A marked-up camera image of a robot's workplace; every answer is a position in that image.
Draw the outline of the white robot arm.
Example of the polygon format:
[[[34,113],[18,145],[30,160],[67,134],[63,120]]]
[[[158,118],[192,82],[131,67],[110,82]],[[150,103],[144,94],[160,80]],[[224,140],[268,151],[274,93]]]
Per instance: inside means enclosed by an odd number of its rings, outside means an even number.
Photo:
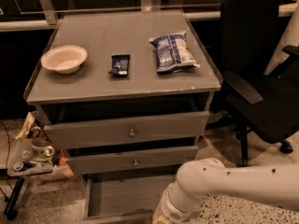
[[[299,164],[227,168],[215,159],[188,161],[164,190],[152,224],[181,224],[207,197],[233,196],[283,209],[299,209]]]

